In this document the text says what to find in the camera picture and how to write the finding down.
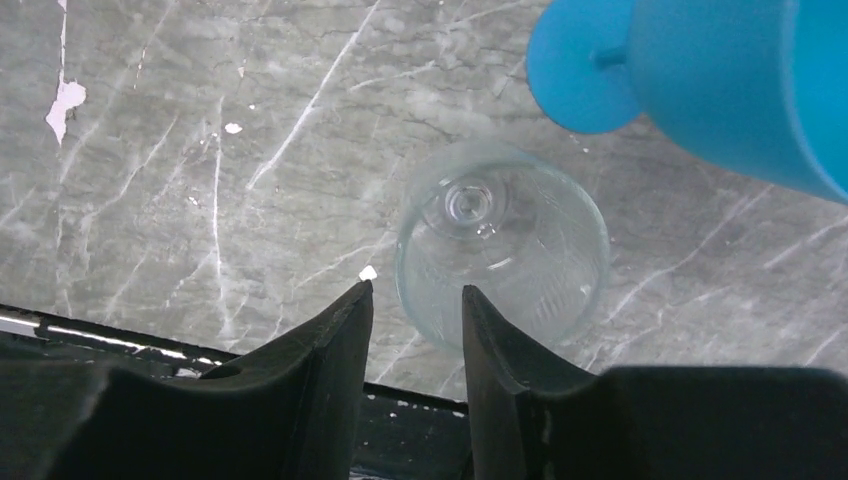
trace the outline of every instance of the marble tabletop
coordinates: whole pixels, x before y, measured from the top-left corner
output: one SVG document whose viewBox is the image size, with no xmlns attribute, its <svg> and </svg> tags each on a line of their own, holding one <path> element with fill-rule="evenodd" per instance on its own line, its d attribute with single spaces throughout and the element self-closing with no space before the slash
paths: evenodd
<svg viewBox="0 0 848 480">
<path fill-rule="evenodd" d="M 460 360 L 399 306 L 398 204 L 428 153 L 498 137 L 609 228 L 610 285 L 565 358 L 848 373 L 848 208 L 646 119 L 553 125 L 523 63 L 545 4 L 0 0 L 0 303 L 243 353 L 371 264 L 367 380 L 461 399 Z"/>
</svg>

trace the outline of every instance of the clear glass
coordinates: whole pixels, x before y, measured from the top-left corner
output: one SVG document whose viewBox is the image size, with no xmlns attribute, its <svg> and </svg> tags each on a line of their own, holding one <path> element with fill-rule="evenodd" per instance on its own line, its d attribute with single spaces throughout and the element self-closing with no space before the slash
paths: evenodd
<svg viewBox="0 0 848 480">
<path fill-rule="evenodd" d="M 546 346 L 598 303 L 609 266 L 603 218 L 577 183 L 528 153 L 496 141 L 450 145 L 413 172 L 402 208 L 398 294 L 436 345 L 462 351 L 465 285 Z"/>
</svg>

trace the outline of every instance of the blue cup bowl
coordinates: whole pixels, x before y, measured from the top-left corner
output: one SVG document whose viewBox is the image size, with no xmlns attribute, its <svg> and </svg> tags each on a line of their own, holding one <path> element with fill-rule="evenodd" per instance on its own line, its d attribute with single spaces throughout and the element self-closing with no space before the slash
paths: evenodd
<svg viewBox="0 0 848 480">
<path fill-rule="evenodd" d="M 597 15 L 613 19 L 601 32 Z M 556 0 L 527 72 L 565 128 L 610 131 L 641 110 L 718 166 L 848 203 L 848 2 Z"/>
</svg>

